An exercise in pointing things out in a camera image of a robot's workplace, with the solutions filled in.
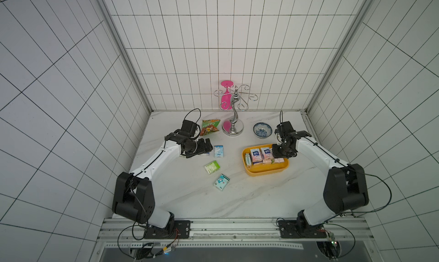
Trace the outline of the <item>teal cartoon tissue pack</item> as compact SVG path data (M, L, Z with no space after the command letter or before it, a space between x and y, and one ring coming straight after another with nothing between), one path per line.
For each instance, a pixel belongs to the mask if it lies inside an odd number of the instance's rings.
M214 182L214 186L220 190L223 191L226 186L229 184L230 178L228 178L226 175L221 174L218 179Z

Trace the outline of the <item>light blue cartoon tissue pack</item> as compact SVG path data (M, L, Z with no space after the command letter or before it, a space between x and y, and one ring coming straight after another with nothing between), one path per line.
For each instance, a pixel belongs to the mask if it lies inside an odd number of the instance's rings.
M216 145L214 147L214 157L215 158L223 158L224 157L224 146Z

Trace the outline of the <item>lime green tissue pack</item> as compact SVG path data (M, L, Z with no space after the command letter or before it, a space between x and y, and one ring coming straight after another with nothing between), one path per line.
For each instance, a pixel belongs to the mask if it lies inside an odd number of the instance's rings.
M208 163L207 165L204 166L204 168L208 174L213 174L221 169L219 163L216 160Z

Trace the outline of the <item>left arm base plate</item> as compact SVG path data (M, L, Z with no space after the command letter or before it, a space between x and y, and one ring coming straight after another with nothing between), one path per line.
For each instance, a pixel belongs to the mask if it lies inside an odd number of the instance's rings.
M173 220L165 228L150 225L144 233L144 239L188 239L190 220Z

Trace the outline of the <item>pink hourglass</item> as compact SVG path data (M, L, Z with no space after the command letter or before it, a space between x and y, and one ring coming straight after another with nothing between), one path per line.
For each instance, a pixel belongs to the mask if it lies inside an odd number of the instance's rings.
M231 80L221 82L221 86L225 88L224 94L221 96L221 109L223 111L229 111L232 108L231 99L232 94L230 90L234 87L234 83Z

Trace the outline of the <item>pink blue tissue pack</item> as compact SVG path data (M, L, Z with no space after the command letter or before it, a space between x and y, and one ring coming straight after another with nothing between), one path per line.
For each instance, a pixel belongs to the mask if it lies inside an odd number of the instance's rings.
M263 164L273 164L274 156L270 147L261 147L261 157Z

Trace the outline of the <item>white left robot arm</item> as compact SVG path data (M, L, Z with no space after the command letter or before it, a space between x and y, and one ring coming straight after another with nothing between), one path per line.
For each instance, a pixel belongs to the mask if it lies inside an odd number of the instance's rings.
M213 145L209 138L192 140L172 133L159 150L139 168L117 177L113 213L139 224L162 229L172 227L170 222L173 214L155 204L153 179L168 169L169 164L178 157L184 156L188 159L212 150Z

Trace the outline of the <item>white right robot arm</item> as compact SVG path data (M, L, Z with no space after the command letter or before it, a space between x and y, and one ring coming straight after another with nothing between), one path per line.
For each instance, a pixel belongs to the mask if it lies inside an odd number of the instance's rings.
M316 228L345 211L369 204L365 172L360 165L351 165L339 159L315 142L304 130L282 132L277 129L276 133L280 137L280 143L272 146L275 158L290 159L299 153L303 154L326 177L322 199L298 213L296 218L298 230Z

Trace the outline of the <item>silver metal hook stand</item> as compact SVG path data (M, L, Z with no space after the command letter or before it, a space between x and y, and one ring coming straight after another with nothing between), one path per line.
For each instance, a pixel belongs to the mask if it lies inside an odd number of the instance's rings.
M214 92L214 96L221 97L225 91L217 89ZM257 101L258 96L250 92L250 86L242 84L240 86L234 86L230 90L232 94L231 105L233 115L226 119L222 124L222 130L227 136L238 136L244 131L244 124L239 119L238 111L244 112L249 109L248 102L244 101L242 95L248 95L250 101Z

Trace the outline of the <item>yellow plastic storage box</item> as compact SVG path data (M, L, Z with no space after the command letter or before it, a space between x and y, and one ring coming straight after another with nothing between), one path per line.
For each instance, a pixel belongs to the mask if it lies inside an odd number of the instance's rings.
M245 171L249 176L255 177L255 176L263 176L263 175L270 175L270 174L274 174L274 173L279 173L279 172L286 170L289 167L289 160L288 159L284 159L283 161L274 161L273 163L270 163L270 164L260 163L260 164L256 164L256 165L254 165L253 161L250 160L250 165L248 165L247 161L246 161L246 154L252 155L251 150L261 149L261 148L265 148L265 147L271 148L272 144L251 146L251 147L245 148L242 151L242 161L244 164Z

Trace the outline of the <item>red green snack bag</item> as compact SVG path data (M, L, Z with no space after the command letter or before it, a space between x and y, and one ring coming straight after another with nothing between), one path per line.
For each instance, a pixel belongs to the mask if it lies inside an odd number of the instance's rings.
M206 136L215 132L218 132L218 126L221 120L212 119L212 120L203 120L201 125L200 136Z

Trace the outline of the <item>blue white porcelain bowl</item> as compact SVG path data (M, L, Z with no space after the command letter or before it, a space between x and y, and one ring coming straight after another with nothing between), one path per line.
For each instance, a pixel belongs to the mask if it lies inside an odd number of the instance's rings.
M265 122L258 122L253 126L253 132L258 138L268 138L272 135L272 127Z

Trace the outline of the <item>white blue tissue pack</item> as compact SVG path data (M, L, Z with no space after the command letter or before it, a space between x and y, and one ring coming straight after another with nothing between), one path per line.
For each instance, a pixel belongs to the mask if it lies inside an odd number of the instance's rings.
M253 165L262 164L262 154L260 148L254 148L250 150L250 158Z

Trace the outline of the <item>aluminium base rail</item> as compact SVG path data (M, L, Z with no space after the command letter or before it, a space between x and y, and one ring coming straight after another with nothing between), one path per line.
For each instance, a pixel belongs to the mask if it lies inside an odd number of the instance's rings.
M145 228L130 220L107 219L97 239L101 248L139 249L144 245L156 248L168 244L178 248L313 248L318 242L340 244L346 254L361 247L370 253L377 247L365 220L352 217L334 218L314 232L297 233L292 219L232 218L176 220L174 230L167 234L158 228Z

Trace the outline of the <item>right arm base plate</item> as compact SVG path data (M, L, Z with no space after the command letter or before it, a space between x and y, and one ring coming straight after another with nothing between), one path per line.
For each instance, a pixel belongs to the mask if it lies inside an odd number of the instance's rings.
M283 239L326 239L327 233L321 231L319 226L309 226L302 221L285 220L278 218L276 226Z

